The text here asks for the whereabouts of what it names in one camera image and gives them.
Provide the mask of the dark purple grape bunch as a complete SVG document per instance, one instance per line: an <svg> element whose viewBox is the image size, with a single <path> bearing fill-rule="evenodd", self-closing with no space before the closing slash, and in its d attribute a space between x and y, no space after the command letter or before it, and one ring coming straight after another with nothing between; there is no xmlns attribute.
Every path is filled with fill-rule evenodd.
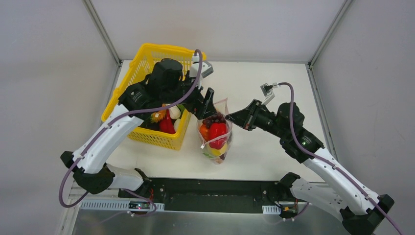
<svg viewBox="0 0 415 235"><path fill-rule="evenodd" d="M215 123L226 123L225 116L222 113L217 113L202 121L202 124L205 125L207 129Z"/></svg>

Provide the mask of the red bell pepper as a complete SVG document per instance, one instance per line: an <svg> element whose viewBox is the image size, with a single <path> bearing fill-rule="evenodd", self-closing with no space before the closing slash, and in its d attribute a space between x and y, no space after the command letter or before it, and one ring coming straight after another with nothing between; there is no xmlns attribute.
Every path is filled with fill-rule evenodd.
<svg viewBox="0 0 415 235"><path fill-rule="evenodd" d="M215 123L209 129L209 146L220 149L228 140L228 137L223 137L213 141L213 139L225 135L227 133L227 126L225 123Z"/></svg>

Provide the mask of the small orange pumpkin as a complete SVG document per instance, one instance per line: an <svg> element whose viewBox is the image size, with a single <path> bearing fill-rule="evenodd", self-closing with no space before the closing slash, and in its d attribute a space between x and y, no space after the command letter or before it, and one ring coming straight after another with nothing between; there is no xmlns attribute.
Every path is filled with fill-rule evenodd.
<svg viewBox="0 0 415 235"><path fill-rule="evenodd" d="M204 141L209 141L209 129L207 128L207 126L205 124L202 124L199 127L199 133L201 134L202 138L204 139Z"/></svg>

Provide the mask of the clear zip top bag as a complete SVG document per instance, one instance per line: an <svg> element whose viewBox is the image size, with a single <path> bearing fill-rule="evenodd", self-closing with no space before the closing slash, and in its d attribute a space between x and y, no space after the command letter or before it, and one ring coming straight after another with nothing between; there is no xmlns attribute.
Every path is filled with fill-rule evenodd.
<svg viewBox="0 0 415 235"><path fill-rule="evenodd" d="M225 119L229 113L228 99L214 103L216 114L197 121L201 153L215 164L222 164L231 147L232 123Z"/></svg>

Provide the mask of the yellow lemon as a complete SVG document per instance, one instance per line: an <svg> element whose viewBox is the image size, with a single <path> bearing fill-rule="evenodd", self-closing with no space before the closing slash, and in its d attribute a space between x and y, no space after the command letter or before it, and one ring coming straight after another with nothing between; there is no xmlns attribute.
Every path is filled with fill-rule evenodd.
<svg viewBox="0 0 415 235"><path fill-rule="evenodd" d="M224 144L220 149L216 149L213 147L208 146L209 152L214 157L219 157L223 154L225 154L228 150L228 145Z"/></svg>

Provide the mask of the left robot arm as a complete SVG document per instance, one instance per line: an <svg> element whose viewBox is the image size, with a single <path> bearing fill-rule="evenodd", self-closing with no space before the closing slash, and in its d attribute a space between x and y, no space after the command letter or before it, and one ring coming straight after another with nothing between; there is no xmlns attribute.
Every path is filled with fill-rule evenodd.
<svg viewBox="0 0 415 235"><path fill-rule="evenodd" d="M168 104L181 104L197 119L216 114L213 89L202 94L203 78L213 73L208 61L195 62L186 73L180 62L165 58L157 62L144 80L126 88L109 118L82 147L61 155L73 172L76 183L91 194L108 188L128 189L137 198L149 193L149 185L136 169L123 169L107 163L108 157L137 127Z"/></svg>

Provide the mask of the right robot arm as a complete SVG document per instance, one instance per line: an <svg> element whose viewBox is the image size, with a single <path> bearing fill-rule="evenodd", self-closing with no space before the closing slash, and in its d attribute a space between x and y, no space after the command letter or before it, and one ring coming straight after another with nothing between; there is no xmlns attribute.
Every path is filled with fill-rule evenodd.
<svg viewBox="0 0 415 235"><path fill-rule="evenodd" d="M276 113L261 101L226 115L226 120L251 131L260 128L280 139L285 152L325 182L319 186L289 172L277 183L281 199L309 202L341 221L351 235L371 235L394 205L387 194L378 195L339 164L323 143L303 127L305 117L296 103L282 103Z"/></svg>

